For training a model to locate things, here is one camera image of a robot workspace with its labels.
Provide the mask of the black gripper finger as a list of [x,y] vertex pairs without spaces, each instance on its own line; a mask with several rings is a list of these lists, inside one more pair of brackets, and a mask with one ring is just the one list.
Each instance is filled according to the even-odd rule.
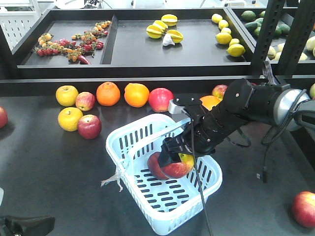
[[4,236],[46,236],[55,226],[55,217],[3,217]]

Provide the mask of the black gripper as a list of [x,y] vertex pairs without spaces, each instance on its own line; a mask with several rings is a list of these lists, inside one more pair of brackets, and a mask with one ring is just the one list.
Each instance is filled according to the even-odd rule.
[[161,168],[180,163],[179,153],[194,156],[213,153],[218,144],[249,122],[247,98],[224,98],[210,111],[200,101],[188,102],[184,104],[179,98],[169,102],[170,113],[186,113],[190,122],[181,134],[162,142],[157,159]]

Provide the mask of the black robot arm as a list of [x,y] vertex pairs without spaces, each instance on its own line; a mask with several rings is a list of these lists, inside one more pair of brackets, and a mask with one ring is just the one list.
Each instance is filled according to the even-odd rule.
[[246,79],[233,81],[223,100],[211,110],[200,99],[184,95],[170,101],[169,111],[186,113],[190,120],[181,134],[163,141],[160,167],[179,162],[178,153],[200,157],[214,152],[218,144],[250,121],[280,130],[315,127],[315,102],[304,91],[289,84],[254,85]]

